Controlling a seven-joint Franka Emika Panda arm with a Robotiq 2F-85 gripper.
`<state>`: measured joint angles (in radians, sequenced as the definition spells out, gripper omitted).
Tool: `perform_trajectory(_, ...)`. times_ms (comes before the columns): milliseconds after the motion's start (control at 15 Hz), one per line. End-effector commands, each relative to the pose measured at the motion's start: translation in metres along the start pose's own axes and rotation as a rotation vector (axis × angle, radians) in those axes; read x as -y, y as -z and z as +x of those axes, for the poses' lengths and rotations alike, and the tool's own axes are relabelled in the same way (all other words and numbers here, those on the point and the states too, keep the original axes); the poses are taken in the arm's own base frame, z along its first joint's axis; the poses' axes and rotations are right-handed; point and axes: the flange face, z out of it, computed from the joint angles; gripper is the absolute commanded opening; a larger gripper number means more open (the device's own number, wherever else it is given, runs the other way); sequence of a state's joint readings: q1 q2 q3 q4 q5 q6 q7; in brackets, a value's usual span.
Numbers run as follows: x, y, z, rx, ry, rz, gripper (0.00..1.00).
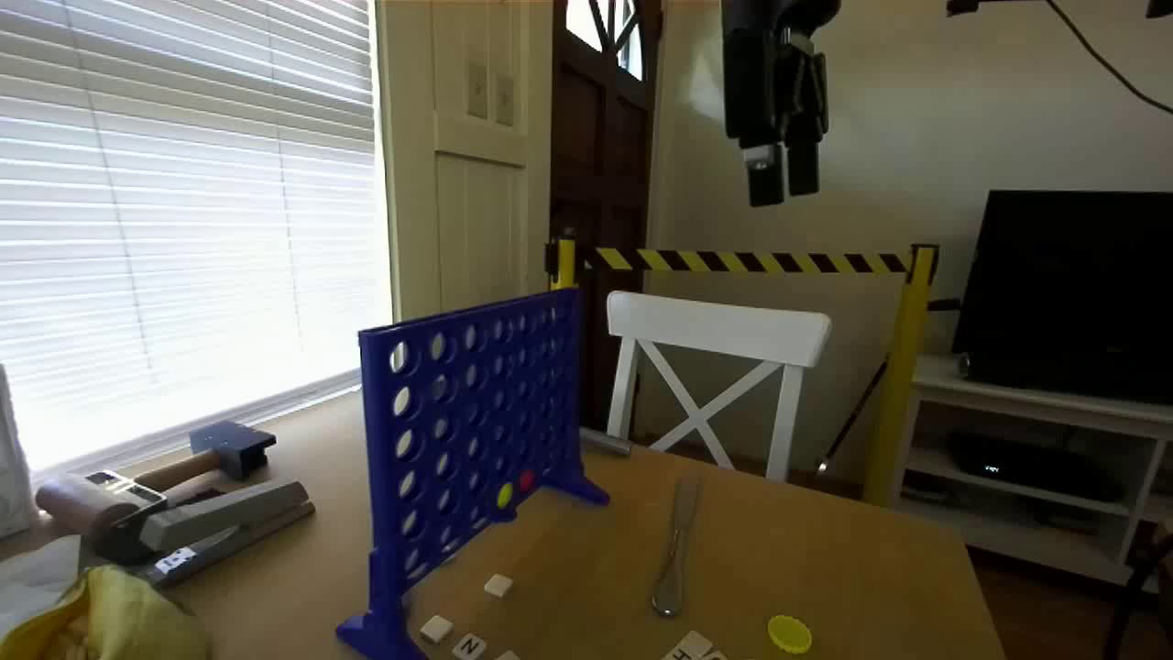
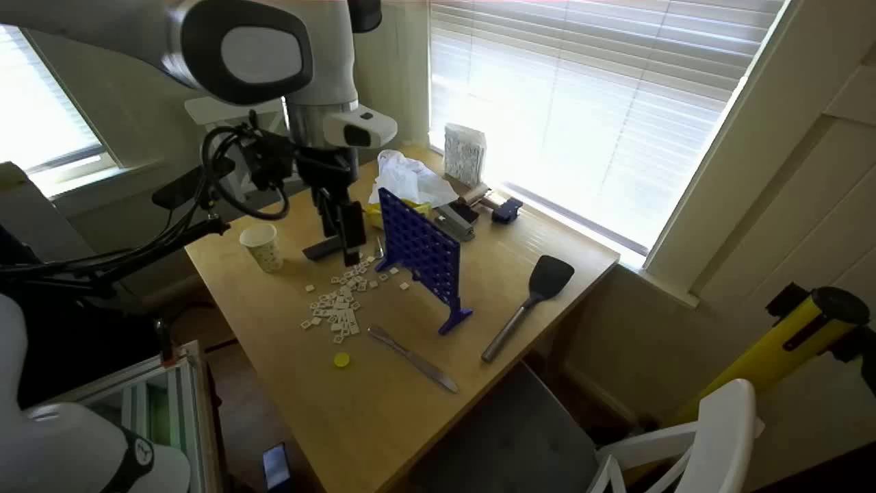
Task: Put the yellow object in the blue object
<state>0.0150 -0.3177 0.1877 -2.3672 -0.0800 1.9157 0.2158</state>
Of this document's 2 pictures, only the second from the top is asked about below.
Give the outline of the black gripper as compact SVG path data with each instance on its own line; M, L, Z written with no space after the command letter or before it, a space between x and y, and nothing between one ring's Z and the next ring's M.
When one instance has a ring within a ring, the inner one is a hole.
M336 235L336 208L350 199L347 186L357 182L357 154L350 147L300 147L282 136L264 136L243 147L252 183L267 193L282 193L290 175L312 190L323 235ZM360 247L367 242L360 202L343 208L343 258L360 262Z

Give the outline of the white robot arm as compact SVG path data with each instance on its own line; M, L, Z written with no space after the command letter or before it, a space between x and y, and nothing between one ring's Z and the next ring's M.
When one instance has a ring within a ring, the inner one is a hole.
M354 35L380 28L380 0L0 0L0 21L137 57L228 105L280 98L327 232L306 254L360 261L365 217L347 186L360 150L398 135L354 83Z

